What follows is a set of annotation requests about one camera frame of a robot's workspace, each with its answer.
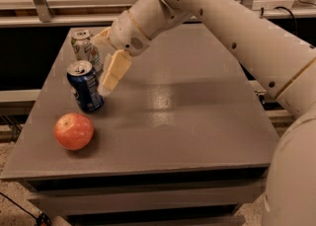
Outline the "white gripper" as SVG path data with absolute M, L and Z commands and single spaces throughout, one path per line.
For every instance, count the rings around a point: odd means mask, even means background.
M 190 17 L 189 13 L 173 9 L 163 0 L 138 0 L 120 14 L 111 27 L 94 35 L 91 43 L 106 55 L 99 78 L 99 94 L 107 97 L 115 89 L 131 66 L 131 56 L 139 55 L 159 34 Z

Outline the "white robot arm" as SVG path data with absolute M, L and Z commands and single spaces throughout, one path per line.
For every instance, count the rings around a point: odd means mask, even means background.
M 197 17 L 295 118 L 269 168 L 262 226 L 316 226 L 316 48 L 234 0 L 138 0 L 94 36 L 111 55 L 108 95 L 160 33 Z

